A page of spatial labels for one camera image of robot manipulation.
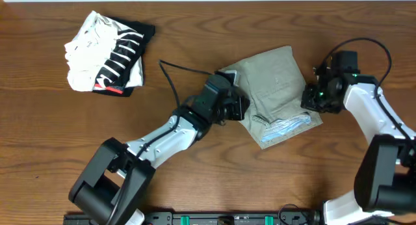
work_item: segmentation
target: folded clothing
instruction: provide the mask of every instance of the folded clothing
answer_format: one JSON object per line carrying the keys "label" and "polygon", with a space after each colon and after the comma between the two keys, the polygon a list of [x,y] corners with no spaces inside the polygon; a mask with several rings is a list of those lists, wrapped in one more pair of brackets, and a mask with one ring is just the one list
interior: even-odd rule
{"label": "folded clothing", "polygon": [[154,34],[152,25],[92,11],[65,44],[70,86],[80,92],[130,96],[134,87],[143,85],[141,56]]}
{"label": "folded clothing", "polygon": [[287,140],[322,123],[316,112],[300,107],[305,80],[292,47],[243,59],[223,70],[240,73],[238,85],[250,98],[241,124],[261,148]]}

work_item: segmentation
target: green clamp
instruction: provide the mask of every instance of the green clamp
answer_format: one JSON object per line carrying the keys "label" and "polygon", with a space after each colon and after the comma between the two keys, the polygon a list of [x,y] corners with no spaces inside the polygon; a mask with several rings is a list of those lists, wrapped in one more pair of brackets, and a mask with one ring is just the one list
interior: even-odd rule
{"label": "green clamp", "polygon": [[273,216],[265,217],[265,225],[273,225]]}
{"label": "green clamp", "polygon": [[189,225],[189,216],[181,217],[181,225]]}

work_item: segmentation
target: wooden table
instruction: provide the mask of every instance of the wooden table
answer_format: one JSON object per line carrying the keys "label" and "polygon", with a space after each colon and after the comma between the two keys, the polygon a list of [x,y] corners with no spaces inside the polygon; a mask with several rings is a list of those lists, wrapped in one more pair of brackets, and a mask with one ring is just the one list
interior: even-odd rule
{"label": "wooden table", "polygon": [[[71,90],[64,44],[95,10],[157,26],[148,45],[146,86],[130,98]],[[78,211],[68,192],[107,138],[140,138],[175,108],[157,66],[164,59],[213,72],[245,57],[290,45],[307,81],[312,66],[343,40],[381,40],[393,56],[383,88],[416,129],[416,3],[14,3],[0,20],[0,224],[62,224]],[[381,77],[383,51],[360,42],[362,73]],[[168,69],[181,99],[204,75]],[[266,150],[237,122],[208,135],[158,168],[143,206],[176,211],[271,211],[286,203],[318,207],[352,189],[367,149],[348,112]],[[407,216],[402,220],[415,219]]]}

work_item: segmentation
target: beige folded pants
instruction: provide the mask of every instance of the beige folded pants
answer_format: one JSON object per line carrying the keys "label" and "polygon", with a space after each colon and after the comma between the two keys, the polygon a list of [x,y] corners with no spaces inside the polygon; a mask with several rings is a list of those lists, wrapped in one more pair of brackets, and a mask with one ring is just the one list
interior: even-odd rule
{"label": "beige folded pants", "polygon": [[[250,98],[250,106],[240,122],[262,149],[322,123],[318,113],[300,107],[305,80],[293,58],[291,46],[260,53],[222,70],[240,73],[238,85]],[[290,122],[301,116],[306,116],[309,122],[284,135],[265,138],[281,121]]]}

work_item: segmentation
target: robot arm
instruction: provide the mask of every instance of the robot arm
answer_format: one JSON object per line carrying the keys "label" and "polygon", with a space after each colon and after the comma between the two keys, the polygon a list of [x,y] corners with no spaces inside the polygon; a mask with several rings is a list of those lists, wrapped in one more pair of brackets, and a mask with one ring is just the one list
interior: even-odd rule
{"label": "robot arm", "polygon": [[[136,208],[155,169],[202,139],[212,124],[244,119],[250,101],[235,86],[237,79],[236,71],[216,72],[192,105],[180,106],[162,127],[126,144],[106,140],[72,187],[70,201],[98,224],[142,224]],[[107,170],[125,178],[121,188],[104,175]]]}
{"label": "robot arm", "polygon": [[[321,113],[352,113],[363,131],[369,149],[358,170],[354,190],[324,204],[327,225],[359,224],[373,216],[390,217],[393,213],[416,212],[413,192],[414,151],[405,136],[386,115],[374,97],[377,80],[360,75],[357,53],[340,51],[332,55],[331,66],[315,69],[317,85],[307,85],[302,96],[303,108]],[[415,133],[404,125],[378,88],[382,105],[414,141]],[[395,174],[395,165],[409,167],[406,175]]]}

